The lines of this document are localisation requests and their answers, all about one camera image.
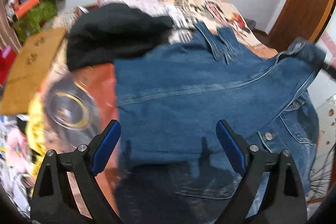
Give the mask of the blue denim jacket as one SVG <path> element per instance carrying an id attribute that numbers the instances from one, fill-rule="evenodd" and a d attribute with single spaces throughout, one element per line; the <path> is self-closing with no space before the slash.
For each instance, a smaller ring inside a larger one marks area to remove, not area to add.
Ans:
<path id="1" fill-rule="evenodd" d="M 121 220 L 213 223 L 241 179 L 216 135 L 222 119 L 264 151 L 287 149 L 308 192 L 319 124 L 307 88 L 324 59 L 301 38 L 262 59 L 229 27 L 198 23 L 189 43 L 116 60 Z"/>

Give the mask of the yellow knitted blanket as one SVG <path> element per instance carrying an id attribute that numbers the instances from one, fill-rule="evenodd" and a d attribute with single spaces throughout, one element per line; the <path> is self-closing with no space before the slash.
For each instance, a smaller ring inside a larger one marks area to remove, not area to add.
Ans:
<path id="1" fill-rule="evenodd" d="M 29 147 L 35 151 L 35 161 L 31 167 L 30 174 L 37 178 L 41 164 L 47 152 L 45 146 L 45 122 L 41 94 L 36 93 L 29 104 L 29 120 L 26 125 L 26 136 Z"/>

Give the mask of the wooden door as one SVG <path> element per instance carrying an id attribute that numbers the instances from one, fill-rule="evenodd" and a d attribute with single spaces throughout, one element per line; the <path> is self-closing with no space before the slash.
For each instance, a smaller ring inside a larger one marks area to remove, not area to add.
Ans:
<path id="1" fill-rule="evenodd" d="M 315 43 L 327 26 L 335 0 L 286 0 L 268 38 L 277 51 L 286 50 L 295 38 Z"/>

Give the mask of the black folded garment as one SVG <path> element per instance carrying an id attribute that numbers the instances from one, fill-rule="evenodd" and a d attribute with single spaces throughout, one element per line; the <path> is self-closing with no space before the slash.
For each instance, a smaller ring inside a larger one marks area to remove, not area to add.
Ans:
<path id="1" fill-rule="evenodd" d="M 152 17 L 122 3 L 112 3 L 80 16 L 67 39 L 70 71 L 141 57 L 168 42 L 173 28 L 169 16 Z"/>

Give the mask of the white radiator with stickers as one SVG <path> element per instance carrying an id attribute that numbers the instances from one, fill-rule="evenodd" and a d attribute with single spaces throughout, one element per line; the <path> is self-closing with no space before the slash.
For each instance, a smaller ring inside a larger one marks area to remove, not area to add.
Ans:
<path id="1" fill-rule="evenodd" d="M 315 161 L 310 172 L 308 203 L 320 202 L 327 194 L 331 182 L 335 151 L 335 96 L 331 96 L 317 109 L 319 137 Z"/>

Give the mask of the orange box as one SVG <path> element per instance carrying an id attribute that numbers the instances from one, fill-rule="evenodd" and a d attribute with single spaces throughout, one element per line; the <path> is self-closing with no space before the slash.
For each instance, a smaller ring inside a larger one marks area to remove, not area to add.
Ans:
<path id="1" fill-rule="evenodd" d="M 21 19 L 30 9 L 40 3 L 40 0 L 26 0 L 15 9 L 15 16 Z"/>

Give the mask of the printed bed cover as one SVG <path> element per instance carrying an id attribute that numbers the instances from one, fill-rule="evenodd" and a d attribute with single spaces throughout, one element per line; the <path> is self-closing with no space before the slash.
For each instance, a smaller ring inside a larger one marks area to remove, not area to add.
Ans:
<path id="1" fill-rule="evenodd" d="M 106 5 L 112 3 L 122 3 L 152 17 L 171 17 L 173 28 L 168 37 L 170 44 L 189 43 L 194 24 L 203 22 L 212 32 L 218 27 L 232 27 L 238 41 L 259 57 L 268 59 L 277 53 L 260 42 L 254 32 L 254 21 L 244 19 L 227 0 L 98 0 L 96 10 L 103 12 Z M 103 128 L 108 120 L 118 116 L 113 60 L 117 55 L 139 57 L 147 51 L 145 44 L 131 46 L 116 40 L 111 33 L 96 42 L 81 39 L 72 48 L 68 48 L 67 43 L 67 40 L 62 41 L 39 90 L 30 102 L 25 133 L 27 155 L 34 163 L 30 171 L 32 176 L 38 174 L 46 151 L 62 146 L 60 137 L 46 116 L 47 94 L 51 92 L 52 84 L 68 77 L 75 89 L 82 92 L 81 97 L 74 100 L 77 114 L 74 124 L 81 134 L 91 134 L 95 128 Z"/>

